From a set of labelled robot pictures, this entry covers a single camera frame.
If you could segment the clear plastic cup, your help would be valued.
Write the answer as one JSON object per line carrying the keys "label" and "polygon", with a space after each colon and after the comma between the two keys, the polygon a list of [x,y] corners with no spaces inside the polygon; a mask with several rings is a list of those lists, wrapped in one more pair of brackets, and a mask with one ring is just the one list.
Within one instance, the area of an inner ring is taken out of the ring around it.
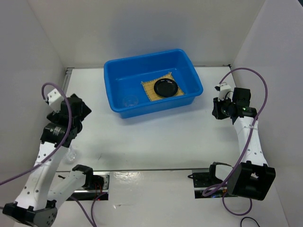
{"label": "clear plastic cup", "polygon": [[138,103],[139,103],[139,99],[135,95],[127,95],[122,100],[123,107],[125,108],[136,106],[138,105]]}
{"label": "clear plastic cup", "polygon": [[66,164],[72,164],[74,163],[75,159],[77,157],[76,150],[72,147],[72,145],[69,146],[65,156],[64,156],[64,162]]}

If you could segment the black round plate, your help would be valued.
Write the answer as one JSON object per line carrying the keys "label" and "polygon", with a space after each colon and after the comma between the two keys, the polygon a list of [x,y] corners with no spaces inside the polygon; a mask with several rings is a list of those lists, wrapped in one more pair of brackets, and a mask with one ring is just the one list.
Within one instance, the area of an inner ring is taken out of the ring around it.
{"label": "black round plate", "polygon": [[162,98],[169,98],[176,94],[178,90],[177,83],[169,78],[159,79],[154,84],[154,92]]}

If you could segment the bamboo sushi mat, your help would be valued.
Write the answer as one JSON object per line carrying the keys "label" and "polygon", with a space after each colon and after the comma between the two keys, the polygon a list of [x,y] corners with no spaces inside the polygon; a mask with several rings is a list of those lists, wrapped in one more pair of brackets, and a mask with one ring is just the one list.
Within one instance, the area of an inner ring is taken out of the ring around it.
{"label": "bamboo sushi mat", "polygon": [[[159,78],[156,78],[156,79],[153,79],[153,80],[150,80],[150,81],[146,81],[146,82],[142,82],[141,85],[143,86],[143,89],[148,97],[148,99],[152,102],[152,101],[158,101],[158,100],[161,100],[161,99],[166,99],[166,98],[162,98],[162,97],[159,97],[158,95],[156,95],[156,93],[154,92],[154,84],[157,80],[159,79],[163,79],[163,78],[169,78],[169,79],[172,79],[175,81],[175,79],[173,78],[172,76],[172,72],[169,72],[167,74],[165,74],[164,76],[161,76]],[[175,96],[183,96],[185,93],[183,92],[183,90],[179,87],[178,85],[178,89],[179,89],[179,92],[178,94],[172,96],[172,97],[175,97]]]}

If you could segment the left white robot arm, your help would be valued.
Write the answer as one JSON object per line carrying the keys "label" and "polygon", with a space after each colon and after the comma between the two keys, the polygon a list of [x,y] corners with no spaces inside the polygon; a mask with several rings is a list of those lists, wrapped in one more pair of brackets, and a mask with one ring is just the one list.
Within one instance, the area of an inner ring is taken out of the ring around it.
{"label": "left white robot arm", "polygon": [[57,110],[48,114],[50,121],[40,138],[34,170],[14,202],[4,205],[2,214],[15,222],[31,227],[50,227],[58,209],[72,194],[82,187],[89,189],[94,184],[93,169],[76,165],[57,186],[51,188],[56,170],[65,157],[71,141],[82,130],[82,121],[91,113],[81,98],[72,94],[68,103],[60,97]]}

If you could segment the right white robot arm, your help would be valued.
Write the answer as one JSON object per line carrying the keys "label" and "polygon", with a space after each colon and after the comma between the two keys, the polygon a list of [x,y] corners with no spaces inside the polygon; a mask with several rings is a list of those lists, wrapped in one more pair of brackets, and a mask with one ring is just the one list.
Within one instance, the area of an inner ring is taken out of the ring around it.
{"label": "right white robot arm", "polygon": [[250,107],[251,93],[245,88],[231,88],[227,84],[215,87],[219,92],[213,99],[212,115],[217,120],[231,118],[236,130],[241,160],[239,165],[213,162],[207,180],[213,186],[227,181],[227,192],[254,200],[264,200],[275,176],[275,169],[264,158],[259,135],[257,110]]}

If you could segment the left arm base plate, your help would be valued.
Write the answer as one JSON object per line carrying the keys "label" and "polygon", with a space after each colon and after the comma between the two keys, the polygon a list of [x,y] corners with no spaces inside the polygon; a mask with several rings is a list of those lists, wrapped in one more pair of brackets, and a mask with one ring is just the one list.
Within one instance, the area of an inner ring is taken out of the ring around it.
{"label": "left arm base plate", "polygon": [[108,200],[110,174],[109,172],[94,172],[93,183],[89,188],[79,188],[72,197],[79,201],[93,201],[98,198],[99,201]]}

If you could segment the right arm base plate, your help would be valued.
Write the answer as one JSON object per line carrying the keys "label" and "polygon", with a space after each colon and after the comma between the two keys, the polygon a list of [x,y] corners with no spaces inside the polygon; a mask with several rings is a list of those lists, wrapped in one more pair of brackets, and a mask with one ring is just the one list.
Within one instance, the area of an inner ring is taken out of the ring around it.
{"label": "right arm base plate", "polygon": [[218,191],[209,196],[203,196],[203,191],[214,184],[220,184],[221,180],[213,179],[209,174],[209,169],[194,169],[192,170],[192,174],[187,176],[192,180],[194,186],[194,193],[196,199],[204,199],[204,198],[221,198],[223,194],[227,191],[226,187],[221,187]]}

